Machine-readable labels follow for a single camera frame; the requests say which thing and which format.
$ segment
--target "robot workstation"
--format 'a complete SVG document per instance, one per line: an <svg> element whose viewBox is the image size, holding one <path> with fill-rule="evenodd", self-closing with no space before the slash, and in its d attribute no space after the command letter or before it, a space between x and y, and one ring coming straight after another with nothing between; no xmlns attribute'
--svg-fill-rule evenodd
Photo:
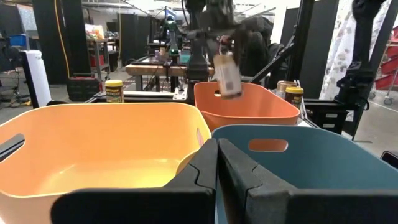
<svg viewBox="0 0 398 224"><path fill-rule="evenodd" d="M0 223L398 223L398 158L341 135L348 111L369 108L384 1L352 0L334 100L300 84L315 0L272 51L269 21L236 22L233 0L183 0L185 26L166 7L147 56L125 66L134 87L106 80L85 103L0 125Z"/></svg>

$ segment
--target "orange plastic bin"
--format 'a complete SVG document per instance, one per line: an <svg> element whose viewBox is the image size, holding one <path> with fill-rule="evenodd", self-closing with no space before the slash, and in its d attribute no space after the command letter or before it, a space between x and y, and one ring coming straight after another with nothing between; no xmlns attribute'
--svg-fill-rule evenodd
<svg viewBox="0 0 398 224"><path fill-rule="evenodd" d="M300 110L264 87L242 83L239 98L224 100L215 95L218 84L203 82L195 85L195 103L210 131L229 124L294 125Z"/></svg>
<svg viewBox="0 0 398 224"><path fill-rule="evenodd" d="M0 144L17 134L23 146L0 162L6 224L50 223L54 201L76 189L162 187L211 138L179 103L47 106L0 125Z"/></svg>

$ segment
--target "teal plastic bin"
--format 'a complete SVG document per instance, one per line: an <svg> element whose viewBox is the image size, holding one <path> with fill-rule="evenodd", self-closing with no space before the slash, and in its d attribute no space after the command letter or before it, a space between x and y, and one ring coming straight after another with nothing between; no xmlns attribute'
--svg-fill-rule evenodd
<svg viewBox="0 0 398 224"><path fill-rule="evenodd" d="M218 187L220 224L226 223L225 207L228 220L238 223L398 223L398 171L343 136L265 125L223 126L212 136L227 198ZM288 145L253 151L254 139Z"/></svg>

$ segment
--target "red-orange plastic bin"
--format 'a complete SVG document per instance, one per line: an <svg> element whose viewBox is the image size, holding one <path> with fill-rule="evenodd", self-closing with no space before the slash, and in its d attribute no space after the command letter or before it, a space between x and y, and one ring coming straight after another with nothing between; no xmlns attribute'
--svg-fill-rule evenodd
<svg viewBox="0 0 398 224"><path fill-rule="evenodd" d="M210 131L229 124L295 125L300 110L264 87L242 83L239 98L224 100L215 95L216 82L195 85L195 103Z"/></svg>

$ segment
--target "white wall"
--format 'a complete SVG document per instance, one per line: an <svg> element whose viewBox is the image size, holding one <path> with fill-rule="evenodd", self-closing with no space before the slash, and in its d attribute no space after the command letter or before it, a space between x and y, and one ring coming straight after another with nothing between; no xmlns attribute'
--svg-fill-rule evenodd
<svg viewBox="0 0 398 224"><path fill-rule="evenodd" d="M94 25L102 25L104 31L107 31L106 22L113 22L114 19L118 18L115 12L97 11L95 9L89 9L89 12Z"/></svg>

